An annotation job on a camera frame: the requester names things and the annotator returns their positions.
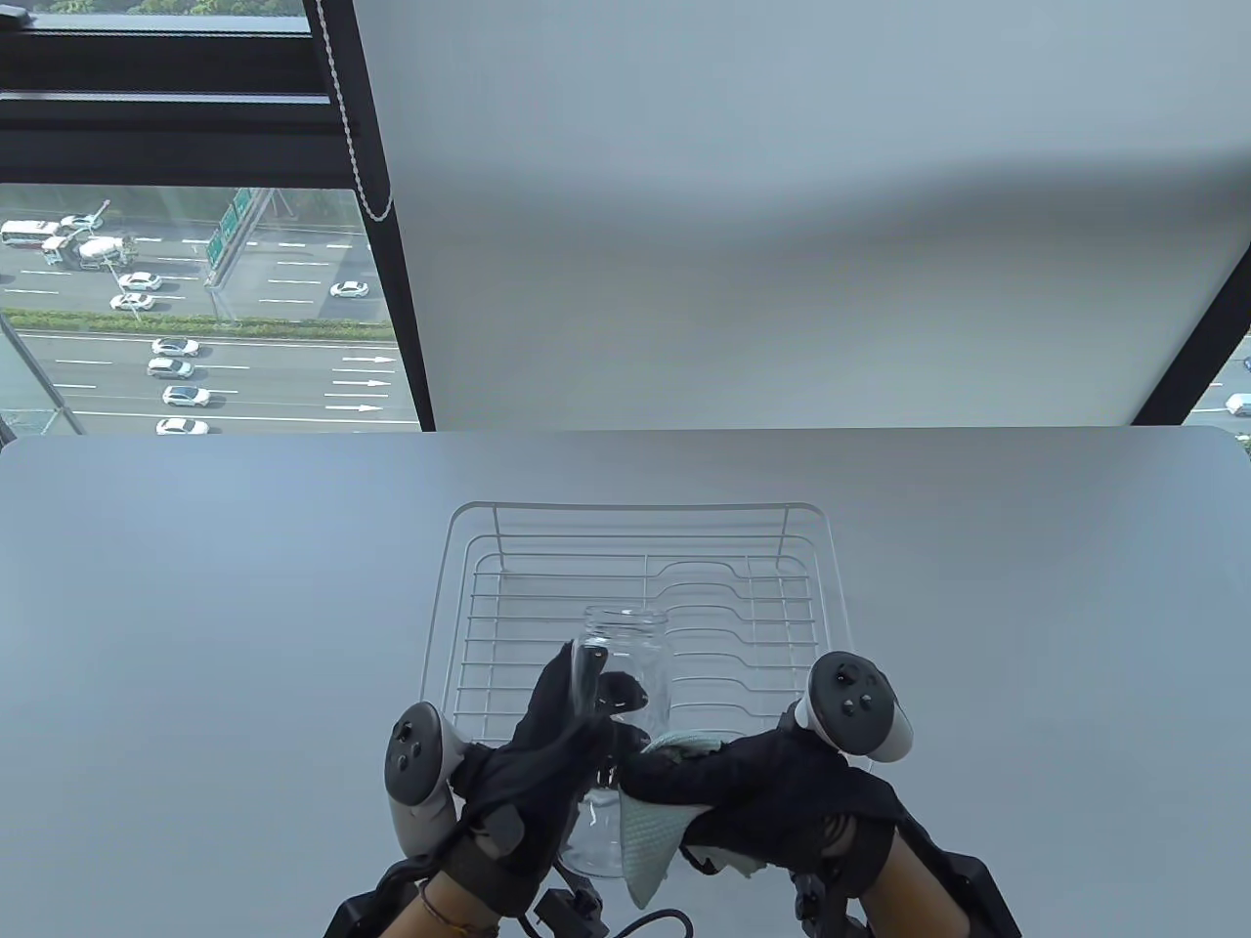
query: microfiber towel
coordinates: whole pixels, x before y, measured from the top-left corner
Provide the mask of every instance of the microfiber towel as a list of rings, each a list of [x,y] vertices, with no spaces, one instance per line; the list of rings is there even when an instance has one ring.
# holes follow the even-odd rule
[[[643,752],[664,749],[681,759],[703,755],[724,742],[727,738],[717,733],[676,732],[661,735]],[[637,908],[644,908],[661,888],[687,825],[711,809],[707,804],[652,804],[620,793],[622,873]],[[714,847],[689,849],[698,860],[707,859],[719,868],[733,867],[743,875],[764,867],[759,860]]]

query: highway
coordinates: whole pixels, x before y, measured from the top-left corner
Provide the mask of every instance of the highway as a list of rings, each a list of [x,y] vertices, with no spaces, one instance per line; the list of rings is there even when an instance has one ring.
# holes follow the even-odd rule
[[[154,433],[163,416],[214,433],[419,431],[394,345],[206,339],[185,381],[149,378],[151,339],[24,334],[88,433]],[[170,384],[213,391],[206,406],[161,403]]]
[[[1231,394],[1251,394],[1251,371],[1242,364],[1245,358],[1251,358],[1251,338],[1243,338],[1238,343],[1233,356],[1212,379],[1212,385],[1186,418],[1187,424],[1220,426],[1230,433],[1251,433],[1251,416],[1232,416],[1225,409],[1225,401]]]
[[[214,315],[204,289],[205,245],[211,226],[148,223],[99,234],[131,234],[139,259],[135,270],[160,274],[165,284],[153,313]],[[347,300],[330,296],[330,285],[363,280],[370,295]],[[116,284],[108,270],[51,269],[36,248],[0,246],[0,306],[109,313]],[[355,319],[383,321],[387,303],[368,239],[348,231],[258,229],[246,240],[223,288],[236,318]]]

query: hand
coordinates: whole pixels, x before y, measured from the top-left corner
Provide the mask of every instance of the hand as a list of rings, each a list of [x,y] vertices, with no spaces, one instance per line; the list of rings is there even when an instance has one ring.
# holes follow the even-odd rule
[[[452,777],[465,800],[442,867],[495,912],[524,912],[613,745],[607,715],[575,718],[569,644],[548,662],[510,742],[473,747]]]
[[[887,782],[852,768],[807,730],[773,729],[681,760],[667,752],[634,755],[618,778],[639,800],[712,807],[683,837],[683,854],[706,873],[717,870],[691,848],[731,850],[827,880],[859,860],[851,879],[872,882],[904,817]]]

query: table surface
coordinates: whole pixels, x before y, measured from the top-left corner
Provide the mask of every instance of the table surface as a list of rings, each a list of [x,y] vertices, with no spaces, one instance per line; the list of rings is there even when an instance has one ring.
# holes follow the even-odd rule
[[[320,935],[397,858],[385,734],[448,522],[488,499],[817,505],[916,728],[882,773],[1022,930],[1232,933],[1248,474],[1210,428],[20,440],[4,930]],[[797,935],[791,897],[676,865],[657,903],[704,938]]]

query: dish rack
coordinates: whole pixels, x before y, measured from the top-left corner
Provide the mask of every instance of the dish rack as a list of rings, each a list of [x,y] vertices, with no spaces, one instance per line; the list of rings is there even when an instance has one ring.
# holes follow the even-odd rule
[[[422,699],[464,735],[507,742],[593,604],[668,613],[672,729],[769,729],[819,655],[853,650],[829,523],[812,505],[475,502],[448,527]]]

